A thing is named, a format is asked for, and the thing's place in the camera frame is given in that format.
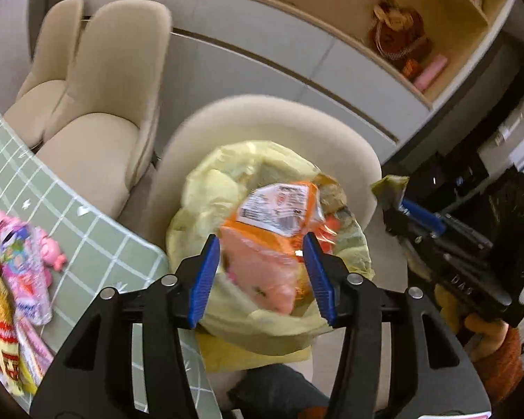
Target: orange packaged snack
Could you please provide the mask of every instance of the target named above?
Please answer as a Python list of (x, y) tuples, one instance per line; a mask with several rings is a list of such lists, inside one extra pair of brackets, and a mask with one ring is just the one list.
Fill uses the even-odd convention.
[[(322, 213), (313, 183), (277, 183), (253, 191), (220, 227), (230, 278), (261, 308), (291, 314), (310, 291), (303, 236), (314, 232), (326, 252), (336, 233)], [(330, 216), (330, 225), (338, 227)]]
[(13, 325), (13, 313), (8, 289), (0, 277), (0, 369), (8, 390), (15, 396), (23, 395), (20, 380), (20, 348)]

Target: yellow plastic bag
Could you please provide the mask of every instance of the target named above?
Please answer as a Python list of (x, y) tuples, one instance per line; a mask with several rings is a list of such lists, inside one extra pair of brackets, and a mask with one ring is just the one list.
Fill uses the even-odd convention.
[[(209, 154), (186, 180), (182, 208), (167, 232), (170, 265), (201, 252), (211, 233), (236, 210), (250, 191), (274, 183), (317, 182), (320, 170), (295, 152), (268, 141), (227, 145)], [(353, 219), (338, 233), (334, 254), (351, 272), (372, 279), (363, 231)], [(260, 309), (227, 278), (219, 264), (201, 325), (211, 334), (248, 351), (286, 355), (308, 347), (331, 331), (315, 301), (291, 315)]]

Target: product label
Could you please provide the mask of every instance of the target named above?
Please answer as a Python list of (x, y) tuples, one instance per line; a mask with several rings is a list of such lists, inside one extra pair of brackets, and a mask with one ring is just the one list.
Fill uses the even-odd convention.
[(237, 210), (238, 222), (292, 237), (307, 215), (309, 187), (304, 184), (272, 184), (257, 189)]

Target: metal screw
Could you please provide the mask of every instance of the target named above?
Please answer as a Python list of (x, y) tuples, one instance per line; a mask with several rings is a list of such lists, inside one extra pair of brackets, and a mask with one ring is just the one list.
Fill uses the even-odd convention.
[(361, 274), (351, 273), (348, 275), (348, 282), (351, 285), (361, 285), (363, 283), (363, 276), (361, 276)]
[(114, 288), (106, 287), (101, 290), (99, 296), (101, 296), (101, 299), (112, 299), (116, 293), (117, 291)]
[(169, 274), (161, 279), (161, 285), (164, 287), (174, 287), (178, 281), (179, 279), (176, 275)]
[(421, 299), (423, 297), (423, 291), (419, 287), (411, 287), (407, 292), (414, 299)]

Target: grid pattern tablecloth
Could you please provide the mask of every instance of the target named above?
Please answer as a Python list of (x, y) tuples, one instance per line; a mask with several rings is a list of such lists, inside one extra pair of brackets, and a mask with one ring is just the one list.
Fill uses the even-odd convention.
[[(56, 352), (104, 287), (139, 290), (168, 272), (159, 247), (147, 243), (92, 207), (62, 183), (15, 135), (0, 115), (0, 210), (42, 227), (56, 239), (69, 263), (52, 272), (53, 319), (40, 329)], [(180, 331), (188, 381), (201, 419), (220, 418), (191, 331)], [(133, 327), (132, 374), (136, 407), (146, 411), (142, 328)], [(28, 410), (31, 396), (18, 399)]]

